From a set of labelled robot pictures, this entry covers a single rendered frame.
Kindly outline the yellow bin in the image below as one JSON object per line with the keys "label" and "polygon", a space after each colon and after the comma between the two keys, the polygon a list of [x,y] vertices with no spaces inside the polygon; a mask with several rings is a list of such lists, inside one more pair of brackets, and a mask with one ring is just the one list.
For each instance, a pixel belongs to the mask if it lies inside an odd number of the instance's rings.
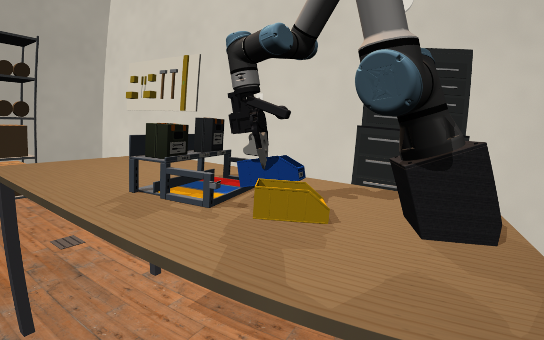
{"label": "yellow bin", "polygon": [[323,196],[306,182],[259,178],[253,218],[326,224],[330,215]]}

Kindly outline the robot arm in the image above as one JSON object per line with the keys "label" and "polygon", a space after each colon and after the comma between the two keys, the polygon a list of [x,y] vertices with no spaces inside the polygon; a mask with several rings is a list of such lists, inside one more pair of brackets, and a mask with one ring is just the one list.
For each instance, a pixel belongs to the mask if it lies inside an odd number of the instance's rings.
{"label": "robot arm", "polygon": [[[261,61],[315,56],[317,38],[339,1],[306,0],[291,31],[276,22],[253,34],[230,33],[225,41],[233,90],[260,85]],[[399,119],[401,160],[416,161],[466,145],[449,114],[431,52],[420,48],[419,38],[408,30],[402,0],[356,3],[364,37],[356,91],[371,111]]]}

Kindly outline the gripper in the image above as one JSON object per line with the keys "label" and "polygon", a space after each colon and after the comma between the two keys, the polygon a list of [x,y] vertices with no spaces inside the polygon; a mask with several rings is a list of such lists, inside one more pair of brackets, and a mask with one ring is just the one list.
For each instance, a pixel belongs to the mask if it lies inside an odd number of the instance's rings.
{"label": "gripper", "polygon": [[229,125],[232,134],[251,133],[249,144],[243,148],[246,155],[259,156],[263,169],[268,157],[268,130],[263,110],[247,104],[250,96],[260,92],[259,86],[243,87],[228,93],[233,113],[229,114]]}

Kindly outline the blue bin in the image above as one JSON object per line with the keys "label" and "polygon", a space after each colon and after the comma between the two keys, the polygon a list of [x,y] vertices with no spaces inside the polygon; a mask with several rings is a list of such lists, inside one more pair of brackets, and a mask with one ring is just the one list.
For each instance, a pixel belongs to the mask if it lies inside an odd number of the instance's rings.
{"label": "blue bin", "polygon": [[265,169],[259,158],[237,161],[237,166],[240,187],[255,187],[258,179],[300,181],[305,178],[304,166],[287,155],[267,157]]}

